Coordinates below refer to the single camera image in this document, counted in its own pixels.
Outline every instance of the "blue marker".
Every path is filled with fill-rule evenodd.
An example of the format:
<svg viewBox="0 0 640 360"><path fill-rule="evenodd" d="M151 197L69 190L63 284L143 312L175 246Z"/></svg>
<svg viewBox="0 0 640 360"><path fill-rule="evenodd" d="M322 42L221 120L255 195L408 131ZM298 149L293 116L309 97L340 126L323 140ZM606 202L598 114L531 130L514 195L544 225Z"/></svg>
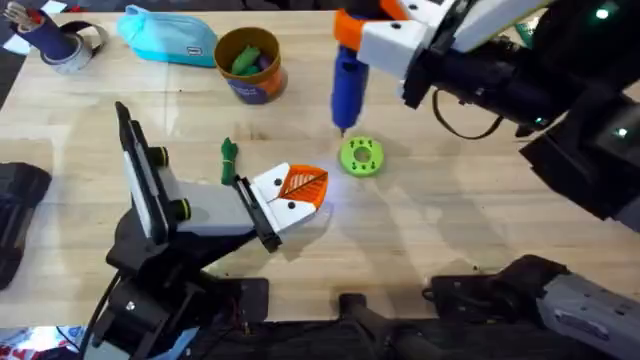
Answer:
<svg viewBox="0 0 640 360"><path fill-rule="evenodd" d="M358 61L356 56L355 51L340 46L333 75L332 120L343 137L358 120L369 78L369 65Z"/></svg>

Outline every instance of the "tape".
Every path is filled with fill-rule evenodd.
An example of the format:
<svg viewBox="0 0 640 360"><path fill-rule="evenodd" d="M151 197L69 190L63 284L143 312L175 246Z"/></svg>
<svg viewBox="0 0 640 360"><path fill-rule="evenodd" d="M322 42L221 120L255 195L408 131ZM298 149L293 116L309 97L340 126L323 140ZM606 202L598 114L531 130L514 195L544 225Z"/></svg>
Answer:
<svg viewBox="0 0 640 360"><path fill-rule="evenodd" d="M94 28L98 32L98 36L100 38L100 43L95 47L91 47L90 42L78 34L79 31L90 27ZM93 25L86 21L71 21L60 26L60 31L62 31L65 36L68 36L75 41L76 49L73 54L61 60L52 60L47 58L44 53L40 53L42 61L60 74L73 74L83 69L87 64L89 64L91 59L96 56L100 50L102 50L109 38L106 30L102 27Z"/></svg>

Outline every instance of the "light blue pouch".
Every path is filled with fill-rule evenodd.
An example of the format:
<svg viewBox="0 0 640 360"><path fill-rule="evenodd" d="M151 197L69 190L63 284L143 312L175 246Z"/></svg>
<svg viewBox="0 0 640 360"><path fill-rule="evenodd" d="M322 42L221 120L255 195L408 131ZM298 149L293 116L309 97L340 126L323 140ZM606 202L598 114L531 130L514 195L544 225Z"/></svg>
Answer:
<svg viewBox="0 0 640 360"><path fill-rule="evenodd" d="M118 34L146 60L215 67L218 38L209 26L191 16L154 13L135 5L118 19Z"/></svg>

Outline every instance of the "cup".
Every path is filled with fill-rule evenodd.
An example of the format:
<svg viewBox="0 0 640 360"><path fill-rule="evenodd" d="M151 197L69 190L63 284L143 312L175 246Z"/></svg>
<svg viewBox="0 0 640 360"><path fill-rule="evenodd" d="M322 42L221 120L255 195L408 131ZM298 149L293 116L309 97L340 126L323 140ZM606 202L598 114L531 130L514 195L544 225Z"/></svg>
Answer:
<svg viewBox="0 0 640 360"><path fill-rule="evenodd" d="M271 65L253 75L233 75L233 61L249 45L257 47L262 55L272 59ZM265 104L284 89L280 46L276 37L265 29L245 27L225 34L218 40L213 56L220 74L247 104Z"/></svg>

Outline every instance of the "wood grain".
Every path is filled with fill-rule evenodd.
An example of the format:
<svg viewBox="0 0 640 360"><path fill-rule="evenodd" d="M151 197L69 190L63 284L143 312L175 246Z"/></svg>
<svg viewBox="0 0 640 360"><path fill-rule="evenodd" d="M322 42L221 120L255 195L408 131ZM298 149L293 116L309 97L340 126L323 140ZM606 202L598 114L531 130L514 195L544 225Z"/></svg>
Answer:
<svg viewBox="0 0 640 360"><path fill-rule="evenodd" d="M325 205L269 255L258 241L209 269L271 281L270 319L335 316L337 295L360 291L385 315L432 316L420 289L436 274L495 271L522 254L565 263L611 290L640 299L640 236L601 222L552 193L529 170L504 124L484 141L465 142L395 96L396 81L372 71L356 129L379 139L386 166L374 178L340 170L341 139L329 97L336 42L331 12L196 13L222 35L260 26L279 39L289 77L265 106L239 102L222 77L138 59L115 35L119 14L82 18L112 34L82 72L58 75L36 52L0 113L0 161L28 161L54 176L29 231L24 261L0 292L3 327L85 323L114 269L104 262L113 230L129 207L113 103L123 101L148 140L168 147L182 179L217 183L220 144L240 146L238 170L314 164L330 173ZM633 94L640 94L637 89ZM460 132L476 134L493 115L443 96Z"/></svg>

